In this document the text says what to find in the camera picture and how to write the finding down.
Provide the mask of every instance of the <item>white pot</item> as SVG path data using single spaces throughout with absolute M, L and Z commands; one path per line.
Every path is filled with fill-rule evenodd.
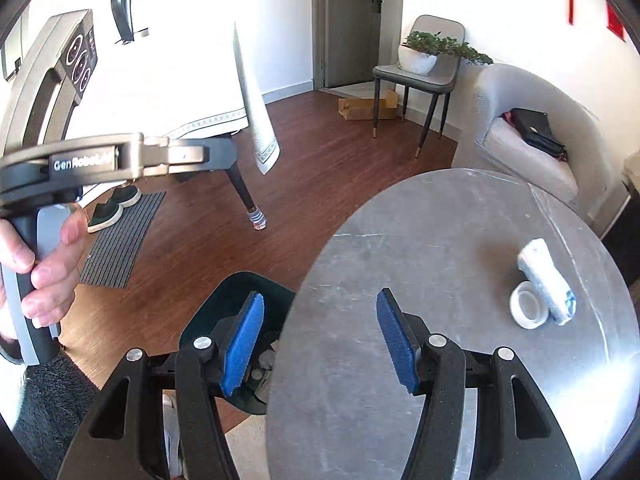
M 407 46 L 400 45 L 398 59 L 400 60 L 400 68 L 403 70 L 414 74 L 427 75 L 436 64 L 438 56 L 416 52 Z

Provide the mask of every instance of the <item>camera lens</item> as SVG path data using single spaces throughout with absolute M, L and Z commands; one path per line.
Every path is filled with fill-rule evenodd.
M 84 89 L 86 88 L 86 84 L 89 82 L 90 77 L 91 77 L 91 67 L 88 67 L 82 74 L 82 79 L 80 80 L 81 92 L 84 92 Z
M 80 57 L 78 58 L 78 61 L 76 61 L 76 66 L 74 67 L 74 72 L 71 76 L 74 84 L 80 81 L 80 76 L 82 75 L 82 72 L 84 72 L 88 60 L 89 56 L 87 55 L 86 50 L 83 50 L 82 54 L 80 54 Z
M 80 47 L 82 46 L 82 34 L 76 36 L 76 38 L 72 41 L 69 50 L 66 53 L 66 65 L 70 66 L 78 57 L 78 52 L 80 52 Z

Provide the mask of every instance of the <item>shoe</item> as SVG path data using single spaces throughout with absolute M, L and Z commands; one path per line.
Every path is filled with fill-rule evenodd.
M 117 187 L 107 202 L 120 204 L 122 207 L 131 207 L 138 203 L 141 196 L 142 193 L 136 186 Z
M 182 476 L 182 460 L 178 454 L 180 447 L 180 427 L 175 394 L 162 394 L 162 423 L 164 424 L 164 448 L 169 465 L 169 478 Z
M 106 204 L 98 204 L 95 207 L 94 215 L 87 224 L 87 230 L 90 233 L 100 231 L 110 225 L 115 224 L 122 216 L 124 208 L 120 204 L 107 202 Z

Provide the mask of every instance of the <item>cardboard box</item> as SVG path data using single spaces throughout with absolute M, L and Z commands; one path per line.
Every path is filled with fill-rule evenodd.
M 398 108 L 398 94 L 387 90 L 384 98 L 380 99 L 379 119 L 395 119 Z M 338 112 L 348 121 L 370 121 L 373 119 L 373 98 L 361 99 L 352 97 L 338 99 Z

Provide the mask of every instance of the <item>gray tabletop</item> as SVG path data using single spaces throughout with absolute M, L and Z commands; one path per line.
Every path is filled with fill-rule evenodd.
M 516 256 L 540 237 L 577 314 L 563 327 L 524 330 L 509 311 L 525 279 Z M 547 193 L 498 173 L 445 170 L 370 200 L 303 282 L 271 382 L 274 480 L 401 477 L 424 398 L 399 384 L 378 327 L 376 294 L 386 286 L 405 312 L 464 349 L 513 348 L 582 478 L 602 466 L 633 419 L 640 384 L 638 321 L 620 273 L 588 227 Z M 469 475 L 476 398 L 466 391 L 456 479 Z

